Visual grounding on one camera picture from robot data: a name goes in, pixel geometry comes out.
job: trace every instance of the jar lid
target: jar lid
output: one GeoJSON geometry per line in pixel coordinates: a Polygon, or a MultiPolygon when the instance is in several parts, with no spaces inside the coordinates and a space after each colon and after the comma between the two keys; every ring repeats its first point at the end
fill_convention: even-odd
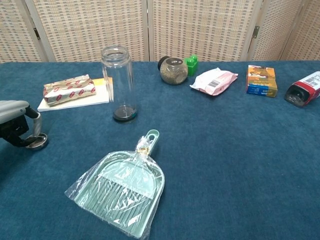
{"type": "Polygon", "coordinates": [[[158,69],[160,70],[160,67],[161,67],[161,64],[166,60],[166,59],[168,59],[168,58],[170,58],[169,56],[163,56],[160,60],[159,60],[159,62],[158,62],[158,69]]]}

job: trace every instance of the dustpan handle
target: dustpan handle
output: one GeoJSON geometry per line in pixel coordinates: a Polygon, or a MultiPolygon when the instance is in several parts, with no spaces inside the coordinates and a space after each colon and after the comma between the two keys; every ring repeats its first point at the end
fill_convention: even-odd
{"type": "Polygon", "coordinates": [[[149,155],[151,154],[152,150],[154,149],[155,145],[158,142],[159,139],[159,131],[156,129],[151,129],[150,131],[147,132],[145,137],[149,140],[150,146],[149,146],[149,155]]]}

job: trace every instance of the green object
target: green object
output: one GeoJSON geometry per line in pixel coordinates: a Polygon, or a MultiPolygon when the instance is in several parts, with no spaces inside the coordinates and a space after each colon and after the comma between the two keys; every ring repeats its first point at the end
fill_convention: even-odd
{"type": "Polygon", "coordinates": [[[198,57],[197,55],[191,55],[184,59],[185,64],[188,67],[188,76],[193,76],[198,68],[198,57]]]}
{"type": "Polygon", "coordinates": [[[141,238],[150,228],[165,185],[164,173],[149,156],[158,138],[159,132],[152,129],[135,151],[105,156],[84,177],[75,203],[129,236],[141,238]]]}

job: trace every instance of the blue tablecloth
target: blue tablecloth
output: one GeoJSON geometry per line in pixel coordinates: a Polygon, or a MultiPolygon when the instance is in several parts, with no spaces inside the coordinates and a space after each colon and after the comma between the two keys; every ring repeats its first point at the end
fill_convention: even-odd
{"type": "MultiPolygon", "coordinates": [[[[320,239],[320,100],[284,100],[320,61],[200,62],[238,73],[221,95],[165,84],[155,62],[134,62],[138,115],[112,119],[109,104],[44,112],[49,145],[37,152],[0,139],[0,239],[126,240],[122,232],[69,200],[64,191],[109,152],[133,150],[160,132],[152,157],[165,187],[150,240],[320,239]],[[275,68],[276,98],[246,94],[248,64],[275,68]]],[[[4,63],[0,100],[36,109],[43,84],[89,74],[98,62],[4,63]]]]}

